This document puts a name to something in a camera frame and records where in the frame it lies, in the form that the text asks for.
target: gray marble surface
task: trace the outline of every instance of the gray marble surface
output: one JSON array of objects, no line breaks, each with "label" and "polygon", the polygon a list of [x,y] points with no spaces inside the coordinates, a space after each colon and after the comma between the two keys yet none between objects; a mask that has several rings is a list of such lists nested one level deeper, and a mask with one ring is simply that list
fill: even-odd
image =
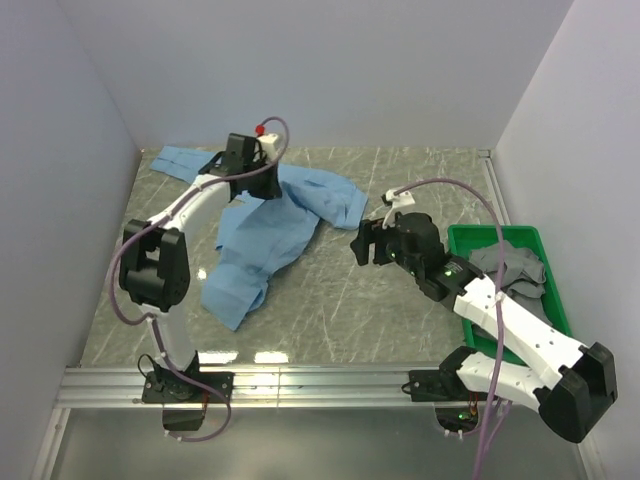
[{"label": "gray marble surface", "polygon": [[[150,217],[187,188],[149,169],[158,152],[144,152],[125,221]],[[283,161],[350,178],[369,196],[365,216],[371,217],[384,215],[380,196],[387,189],[421,178],[456,178],[488,194],[474,149],[292,148]],[[440,227],[443,239],[450,224],[490,221],[479,201],[451,185],[420,187],[414,197],[418,210],[429,213]],[[348,247],[355,232],[323,222],[304,254],[271,280],[264,305],[232,332],[200,305],[201,286],[218,258],[218,220],[211,219],[189,251],[193,281],[185,299],[188,331],[205,362],[438,361],[463,342],[459,317],[424,297],[412,278],[394,265],[358,267]],[[118,298],[129,316],[139,316],[123,292]],[[153,353],[147,328],[121,324],[105,289],[82,365],[130,366],[142,353]]]}]

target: gray fabric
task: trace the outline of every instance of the gray fabric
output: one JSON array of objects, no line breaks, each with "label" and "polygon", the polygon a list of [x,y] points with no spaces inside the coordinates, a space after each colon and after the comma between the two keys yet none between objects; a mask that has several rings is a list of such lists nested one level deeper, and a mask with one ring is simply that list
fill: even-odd
[{"label": "gray fabric", "polygon": [[[547,325],[551,322],[542,308],[540,297],[544,294],[546,282],[544,263],[528,248],[515,248],[505,241],[505,272],[502,290],[520,306],[538,317]],[[486,248],[472,250],[469,261],[485,272],[495,282],[498,271],[499,247],[496,243]],[[493,338],[477,325],[474,332],[485,338]]]}]

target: white wall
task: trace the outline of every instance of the white wall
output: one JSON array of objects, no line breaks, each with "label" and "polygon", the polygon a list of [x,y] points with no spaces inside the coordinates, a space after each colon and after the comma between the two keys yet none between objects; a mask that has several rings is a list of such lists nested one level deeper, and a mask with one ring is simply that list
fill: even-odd
[{"label": "white wall", "polygon": [[494,146],[571,0],[59,0],[138,145]]},{"label": "white wall", "polygon": [[61,8],[0,0],[0,478],[29,476],[77,361],[137,149]]},{"label": "white wall", "polygon": [[640,3],[576,0],[497,146],[512,219],[540,228],[573,331],[616,355],[595,428],[610,480],[640,478]]}]

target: green tray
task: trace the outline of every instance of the green tray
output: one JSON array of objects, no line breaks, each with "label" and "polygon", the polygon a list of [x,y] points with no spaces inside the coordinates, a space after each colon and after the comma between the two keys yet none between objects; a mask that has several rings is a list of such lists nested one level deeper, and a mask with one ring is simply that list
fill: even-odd
[{"label": "green tray", "polygon": [[[514,247],[530,248],[544,263],[547,281],[544,285],[545,294],[542,296],[542,308],[553,327],[570,337],[571,329],[569,328],[569,323],[560,301],[560,294],[553,279],[549,260],[544,253],[538,230],[528,226],[503,226],[502,235]],[[451,253],[460,257],[468,259],[471,250],[488,247],[494,243],[498,243],[498,235],[496,234],[496,228],[492,225],[451,225],[449,227],[449,248]],[[495,340],[474,335],[471,322],[466,318],[462,319],[462,330],[464,331],[467,345],[495,358]],[[507,348],[504,349],[504,360],[509,363],[524,365],[524,362]]]}]

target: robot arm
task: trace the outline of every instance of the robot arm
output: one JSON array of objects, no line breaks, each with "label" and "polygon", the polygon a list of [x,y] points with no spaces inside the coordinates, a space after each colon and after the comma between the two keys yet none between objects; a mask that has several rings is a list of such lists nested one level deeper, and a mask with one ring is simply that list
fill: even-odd
[{"label": "robot arm", "polygon": [[[131,220],[125,226],[123,242],[149,224],[170,217],[162,228],[143,236],[123,255],[119,283],[142,313],[155,315],[164,347],[181,372],[192,374],[199,368],[196,349],[187,334],[182,303],[190,282],[188,248],[196,233],[243,191],[265,200],[281,196],[277,168],[243,180],[206,185],[218,177],[264,167],[274,160],[281,143],[282,136],[273,133],[257,138],[229,135],[225,151],[199,171],[193,184],[175,202],[146,221]],[[156,347],[155,361],[167,370],[156,336],[151,337]],[[168,370],[161,372],[158,370],[156,376],[171,377]]]},{"label": "robot arm", "polygon": [[[587,348],[549,327],[504,293],[465,259],[445,252],[437,227],[413,209],[408,192],[389,190],[384,218],[364,220],[351,243],[359,265],[394,262],[407,270],[429,298],[497,337],[496,304],[501,302],[505,346],[528,366],[504,363],[496,394],[536,410],[562,438],[578,443],[617,398],[611,352],[599,343]],[[495,361],[459,347],[440,365],[440,385],[450,398],[487,392]],[[412,393],[417,388],[412,386]]]}]

